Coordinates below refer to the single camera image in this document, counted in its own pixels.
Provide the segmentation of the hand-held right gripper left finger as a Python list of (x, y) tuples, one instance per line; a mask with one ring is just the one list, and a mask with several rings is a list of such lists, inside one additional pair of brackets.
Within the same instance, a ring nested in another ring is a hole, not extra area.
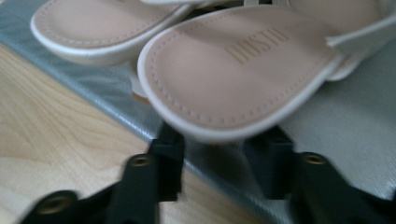
[(184, 137), (164, 123), (152, 140), (148, 153), (157, 157), (159, 201), (174, 202), (182, 191), (181, 176), (185, 156)]

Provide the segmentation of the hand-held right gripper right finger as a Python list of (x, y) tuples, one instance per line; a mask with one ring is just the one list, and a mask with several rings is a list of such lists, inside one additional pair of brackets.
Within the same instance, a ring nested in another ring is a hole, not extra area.
[(265, 198), (283, 200), (289, 192), (293, 147), (277, 126), (245, 141), (247, 162)]

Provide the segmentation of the white strappy sandal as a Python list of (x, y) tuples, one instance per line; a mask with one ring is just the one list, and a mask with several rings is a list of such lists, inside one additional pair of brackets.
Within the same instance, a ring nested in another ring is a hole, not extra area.
[(166, 29), (137, 74), (170, 126), (219, 144), (272, 128), (393, 39), (396, 0), (273, 0)]
[(130, 66), (132, 96), (147, 96), (137, 77), (137, 58), (164, 29), (209, 7), (206, 0), (49, 0), (30, 21), (47, 50), (71, 63)]

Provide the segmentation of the grey textured mat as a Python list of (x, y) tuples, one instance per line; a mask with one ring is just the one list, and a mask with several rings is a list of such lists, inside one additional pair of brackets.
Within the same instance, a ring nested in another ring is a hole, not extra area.
[[(69, 63), (32, 36), (46, 0), (0, 0), (0, 224), (16, 224), (42, 197), (83, 197), (120, 179), (161, 128), (132, 96), (126, 65)], [(396, 191), (396, 42), (349, 77), (324, 84), (282, 122), (298, 151), (327, 157), (346, 181), (389, 199)], [(240, 145), (189, 142), (183, 190), (160, 208), (161, 224), (291, 224), (268, 200)]]

